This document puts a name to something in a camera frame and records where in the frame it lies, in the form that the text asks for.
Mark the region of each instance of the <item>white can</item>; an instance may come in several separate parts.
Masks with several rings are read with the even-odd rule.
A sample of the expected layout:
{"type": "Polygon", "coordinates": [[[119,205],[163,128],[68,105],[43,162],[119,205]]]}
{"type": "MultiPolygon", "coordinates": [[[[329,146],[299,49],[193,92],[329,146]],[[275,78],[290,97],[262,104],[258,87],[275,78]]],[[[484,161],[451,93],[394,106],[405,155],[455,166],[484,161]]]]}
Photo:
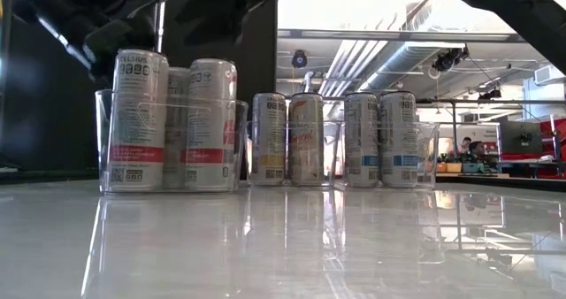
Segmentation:
{"type": "Polygon", "coordinates": [[[169,68],[167,88],[167,120],[165,121],[164,188],[185,186],[185,164],[182,157],[187,147],[188,88],[191,71],[169,68]]]}
{"type": "Polygon", "coordinates": [[[167,59],[121,50],[114,69],[108,185],[110,191],[152,190],[163,178],[167,59]]]}
{"type": "Polygon", "coordinates": [[[413,188],[418,180],[416,100],[410,92],[380,98],[379,130],[383,183],[393,188],[413,188]]]}
{"type": "Polygon", "coordinates": [[[191,65],[186,188],[229,191],[234,186],[236,67],[225,60],[199,59],[191,65]]]}
{"type": "Polygon", "coordinates": [[[379,183],[378,98],[352,93],[344,102],[345,174],[349,186],[375,187],[379,183]]]}
{"type": "Polygon", "coordinates": [[[293,185],[321,185],[325,179],[323,98],[301,93],[289,105],[289,179],[293,185]]]}
{"type": "Polygon", "coordinates": [[[258,185],[279,185],[285,179],[287,104],[279,93],[254,96],[252,116],[251,180],[258,185]]]}

